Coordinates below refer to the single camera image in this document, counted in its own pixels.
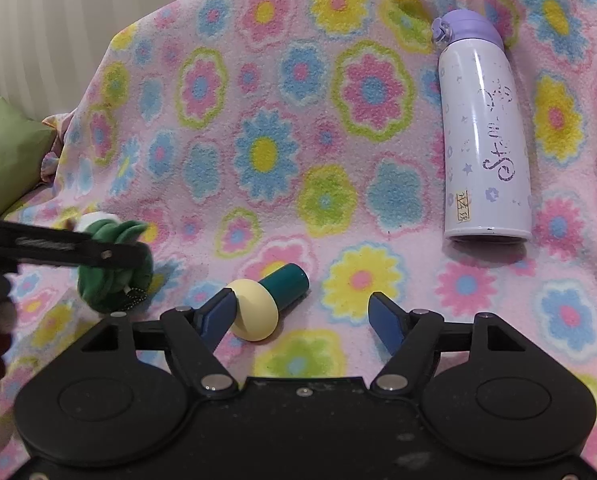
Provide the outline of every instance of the floral blanket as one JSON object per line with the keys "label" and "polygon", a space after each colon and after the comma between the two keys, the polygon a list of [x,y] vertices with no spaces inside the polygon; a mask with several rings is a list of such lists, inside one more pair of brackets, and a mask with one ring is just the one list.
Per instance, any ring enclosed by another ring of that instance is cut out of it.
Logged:
{"label": "floral blanket", "polygon": [[[457,7],[484,13],[508,48],[530,152],[525,247],[443,240],[430,24]],[[311,293],[269,340],[229,334],[216,350],[239,380],[373,377],[387,355],[367,301],[381,290],[448,320],[496,312],[597,400],[597,0],[179,0],[115,36],[77,110],[49,120],[53,183],[8,218],[149,222],[155,277],[135,319],[285,262],[306,270]],[[98,319],[73,270],[14,281],[0,480],[26,459],[16,392]],[[597,467],[597,425],[584,455]]]}

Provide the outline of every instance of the yellow sticker label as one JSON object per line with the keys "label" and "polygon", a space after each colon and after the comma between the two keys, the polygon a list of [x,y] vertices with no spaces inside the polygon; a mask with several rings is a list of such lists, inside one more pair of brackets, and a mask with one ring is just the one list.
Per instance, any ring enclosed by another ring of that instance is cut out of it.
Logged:
{"label": "yellow sticker label", "polygon": [[457,193],[457,220],[461,222],[469,222],[469,195],[467,189]]}

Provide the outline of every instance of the green pillow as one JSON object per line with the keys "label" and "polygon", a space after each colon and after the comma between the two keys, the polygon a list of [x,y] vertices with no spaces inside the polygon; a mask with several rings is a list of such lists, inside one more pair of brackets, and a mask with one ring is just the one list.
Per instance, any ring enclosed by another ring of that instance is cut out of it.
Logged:
{"label": "green pillow", "polygon": [[40,182],[40,164],[55,135],[0,97],[0,215]]}

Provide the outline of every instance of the water bottle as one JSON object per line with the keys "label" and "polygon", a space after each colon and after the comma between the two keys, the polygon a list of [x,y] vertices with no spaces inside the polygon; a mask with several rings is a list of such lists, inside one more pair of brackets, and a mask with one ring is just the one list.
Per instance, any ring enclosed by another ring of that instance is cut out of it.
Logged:
{"label": "water bottle", "polygon": [[432,40],[443,49],[445,237],[528,240],[530,165],[501,36],[479,13],[459,9],[434,20]]}

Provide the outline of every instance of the plush keychain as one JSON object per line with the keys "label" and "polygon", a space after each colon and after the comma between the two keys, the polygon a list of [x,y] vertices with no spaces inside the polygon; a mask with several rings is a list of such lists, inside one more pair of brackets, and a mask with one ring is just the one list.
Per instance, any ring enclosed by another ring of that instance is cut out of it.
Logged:
{"label": "plush keychain", "polygon": [[[99,242],[133,244],[147,229],[145,222],[121,222],[116,215],[95,212],[84,215],[75,231],[92,235]],[[147,298],[152,282],[153,262],[149,249],[138,269],[78,268],[78,293],[96,312],[109,314],[129,310]]]}

